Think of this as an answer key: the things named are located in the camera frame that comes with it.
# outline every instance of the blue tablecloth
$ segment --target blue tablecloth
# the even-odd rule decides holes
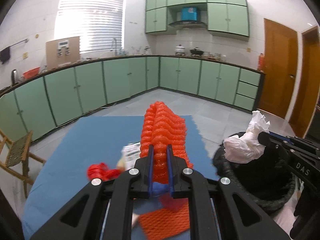
[[[191,116],[186,119],[186,150],[194,169],[218,180],[216,169]],[[80,118],[63,138],[38,175],[27,198],[22,217],[26,240],[87,183],[87,168],[105,162],[111,169],[121,158],[121,149],[140,141],[143,116],[89,116]],[[135,200],[134,212],[143,214],[162,208],[157,198]],[[189,239],[189,231],[170,239]],[[132,240],[146,239],[139,225],[132,229]]]

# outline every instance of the window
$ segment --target window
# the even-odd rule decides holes
[[[125,0],[60,0],[54,38],[80,36],[80,53],[123,48]]]

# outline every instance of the wall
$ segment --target wall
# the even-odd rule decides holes
[[[208,31],[181,30],[177,35],[158,36],[156,41],[157,54],[173,54],[174,47],[182,44],[186,51],[199,47],[213,53],[221,53],[227,56],[230,63],[257,69],[258,56],[264,53],[264,18],[279,22],[298,32],[298,66],[292,100],[287,112],[289,120],[299,90],[302,68],[302,36],[301,33],[309,29],[311,25],[317,25],[308,6],[303,0],[248,0],[250,19],[249,42],[234,39],[214,37]]]
[[[0,50],[25,38],[29,42],[11,47],[11,59],[0,63],[0,89],[11,85],[11,71],[18,75],[46,64],[45,43],[54,40],[54,25],[59,0],[16,0],[0,25]],[[124,49],[150,46],[155,50],[156,37],[144,33],[145,0],[126,0],[124,23]],[[22,54],[28,52],[28,58]],[[105,51],[81,54],[84,56],[107,56]]]

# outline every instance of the orange foam net sleeve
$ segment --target orange foam net sleeve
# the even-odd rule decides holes
[[[187,128],[183,118],[174,114],[164,102],[150,105],[144,115],[141,133],[140,157],[148,155],[149,145],[154,146],[153,181],[168,184],[167,146],[172,145],[173,155],[186,160],[193,168],[186,153]]]
[[[139,223],[148,240],[175,236],[190,228],[189,205],[185,203],[177,212],[162,208],[140,215]]]

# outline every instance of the white tissue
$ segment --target white tissue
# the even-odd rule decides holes
[[[269,132],[270,122],[265,121],[265,116],[260,111],[252,112],[252,119],[243,136],[234,135],[223,141],[225,158],[233,163],[248,163],[258,159],[265,146],[258,141],[260,132]]]

